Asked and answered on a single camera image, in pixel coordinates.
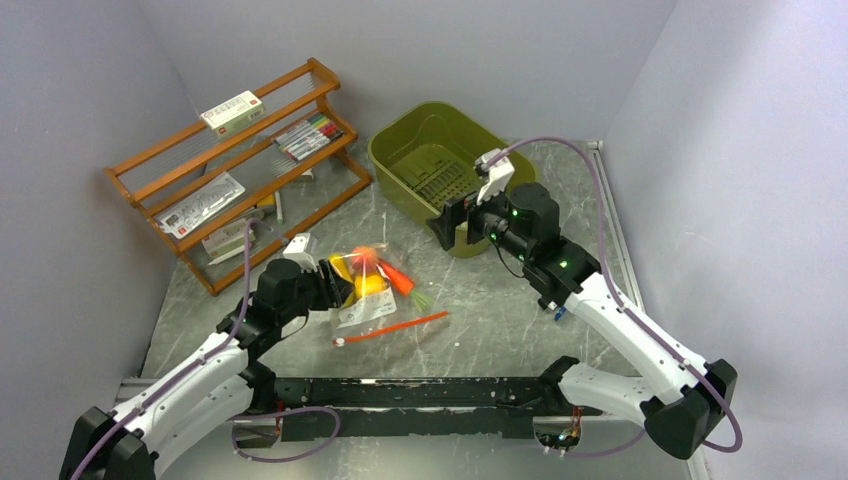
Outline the yellow toy bell pepper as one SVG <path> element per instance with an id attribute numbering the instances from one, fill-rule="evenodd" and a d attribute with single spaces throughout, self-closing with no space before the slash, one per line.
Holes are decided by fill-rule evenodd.
<path id="1" fill-rule="evenodd" d="M 368 273 L 354 277 L 354 293 L 358 299 L 378 294 L 389 286 L 387 280 L 379 273 Z"/>

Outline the clear zip top bag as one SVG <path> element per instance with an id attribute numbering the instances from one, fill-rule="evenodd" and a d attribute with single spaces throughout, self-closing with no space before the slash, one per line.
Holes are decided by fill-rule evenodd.
<path id="1" fill-rule="evenodd" d="M 399 250 L 387 243 L 333 253 L 329 263 L 352 286 L 342 305 L 331 311 L 332 344 L 338 348 L 448 316 L 434 306 Z"/>

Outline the orange toy carrot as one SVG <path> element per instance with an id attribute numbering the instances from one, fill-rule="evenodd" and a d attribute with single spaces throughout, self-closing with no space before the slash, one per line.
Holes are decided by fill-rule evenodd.
<path id="1" fill-rule="evenodd" d="M 408 275 L 384 259 L 378 261 L 378 267 L 385 274 L 392 287 L 409 298 L 417 310 L 425 311 L 429 308 L 430 298 L 417 287 L 417 284 Z"/>

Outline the yellow toy mango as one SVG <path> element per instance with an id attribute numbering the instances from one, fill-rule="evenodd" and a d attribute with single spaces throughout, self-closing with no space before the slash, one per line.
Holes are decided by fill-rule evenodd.
<path id="1" fill-rule="evenodd" d="M 341 278 L 343 278 L 347 282 L 353 282 L 347 261 L 345 260 L 345 257 L 343 255 L 330 255 L 328 257 L 328 261 Z"/>

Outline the orange toy peach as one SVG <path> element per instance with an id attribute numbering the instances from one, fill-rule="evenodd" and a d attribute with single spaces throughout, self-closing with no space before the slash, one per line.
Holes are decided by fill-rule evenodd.
<path id="1" fill-rule="evenodd" d="M 351 253 L 350 260 L 357 269 L 368 269 L 375 267 L 379 262 L 377 251 L 370 246 L 355 247 Z"/>

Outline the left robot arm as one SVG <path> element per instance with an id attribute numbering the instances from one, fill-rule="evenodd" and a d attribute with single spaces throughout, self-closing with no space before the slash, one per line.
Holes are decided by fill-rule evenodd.
<path id="1" fill-rule="evenodd" d="M 270 417 L 276 376 L 259 358 L 290 322 L 339 308 L 353 292 L 327 260 L 313 270 L 271 261 L 256 289 L 182 363 L 111 410 L 92 407 L 78 418 L 60 478 L 156 479 L 224 422 Z"/>

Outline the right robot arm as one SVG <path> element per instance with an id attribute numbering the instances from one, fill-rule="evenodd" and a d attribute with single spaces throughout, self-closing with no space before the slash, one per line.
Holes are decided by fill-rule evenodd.
<path id="1" fill-rule="evenodd" d="M 521 263 L 521 278 L 543 308 L 563 308 L 600 333 L 637 370 L 635 377 L 569 359 L 539 391 L 550 413 L 590 407 L 643 427 L 665 453 L 688 460 L 723 419 L 738 379 L 726 360 L 707 361 L 639 312 L 601 263 L 562 235 L 560 207 L 541 184 L 524 183 L 487 200 L 475 192 L 446 202 L 427 219 L 443 249 L 466 224 L 469 242 L 491 242 Z"/>

